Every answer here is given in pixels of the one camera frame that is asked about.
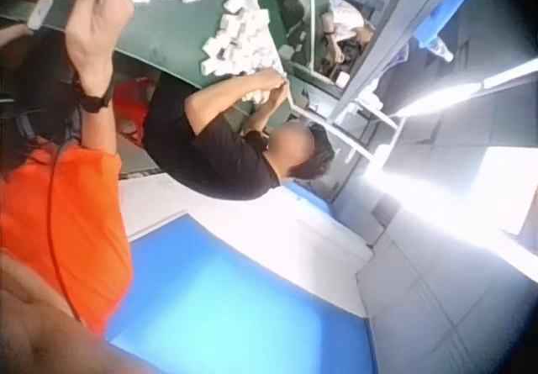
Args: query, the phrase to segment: worker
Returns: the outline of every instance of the worker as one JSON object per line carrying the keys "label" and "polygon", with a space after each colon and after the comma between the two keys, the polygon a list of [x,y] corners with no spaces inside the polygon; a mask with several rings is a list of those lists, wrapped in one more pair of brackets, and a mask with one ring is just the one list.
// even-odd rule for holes
{"label": "worker", "polygon": [[[158,372],[101,337],[132,276],[109,101],[113,49],[132,12],[130,0],[74,3],[66,50],[82,91],[81,145],[31,137],[28,126],[24,146],[2,140],[3,157],[26,149],[23,165],[2,164],[0,181],[2,372]],[[15,119],[3,113],[3,127]]]}
{"label": "worker", "polygon": [[[223,112],[256,90],[271,94],[246,120],[241,136]],[[289,94],[284,77],[272,69],[197,92],[163,75],[144,122],[144,147],[163,171],[211,198],[249,200],[285,178],[323,176],[335,153],[322,126],[288,122],[275,128],[269,140],[261,134]]]}
{"label": "worker", "polygon": [[[284,0],[284,15],[288,19],[300,19],[291,30],[302,22],[310,23],[310,0]],[[326,60],[334,65],[343,63],[344,52],[338,43],[355,38],[364,48],[372,39],[375,29],[366,22],[361,12],[344,0],[329,0],[329,9],[321,15],[323,33],[326,38]]]}

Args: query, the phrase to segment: hand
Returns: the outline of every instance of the hand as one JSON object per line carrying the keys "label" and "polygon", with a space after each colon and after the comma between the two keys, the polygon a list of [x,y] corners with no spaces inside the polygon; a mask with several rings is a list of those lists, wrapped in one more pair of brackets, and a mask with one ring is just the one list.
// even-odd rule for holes
{"label": "hand", "polygon": [[102,97],[112,54],[135,8],[131,0],[76,0],[66,26],[67,53],[87,95]]}
{"label": "hand", "polygon": [[344,52],[342,52],[342,49],[338,46],[336,42],[333,42],[329,45],[329,52],[335,61],[335,63],[343,63],[345,60]]}
{"label": "hand", "polygon": [[271,91],[280,87],[286,79],[274,69],[263,69],[250,75],[253,80],[253,90]]}
{"label": "hand", "polygon": [[280,107],[284,101],[287,100],[289,95],[289,82],[285,82],[279,88],[274,88],[269,94],[269,103],[272,103],[275,107]]}

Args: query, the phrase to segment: green workbench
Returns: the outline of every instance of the green workbench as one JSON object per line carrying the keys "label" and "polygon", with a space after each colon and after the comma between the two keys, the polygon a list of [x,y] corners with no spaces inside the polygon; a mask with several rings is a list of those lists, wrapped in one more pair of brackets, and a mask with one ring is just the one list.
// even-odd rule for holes
{"label": "green workbench", "polygon": [[[55,0],[45,20],[45,27],[63,30],[72,1]],[[137,6],[119,39],[117,50],[196,87],[207,87],[217,82],[219,77],[202,76],[200,62],[207,57],[202,46],[218,30],[225,1],[182,3],[181,0],[153,0],[148,5]],[[270,30],[279,47],[286,42],[286,38],[277,0],[259,2],[263,8],[270,10]],[[31,3],[20,3],[2,10],[0,16],[25,21],[32,8]],[[247,115],[252,111],[252,104],[238,103],[236,108]],[[289,114],[290,108],[284,104],[272,117],[269,126],[284,123]]]}

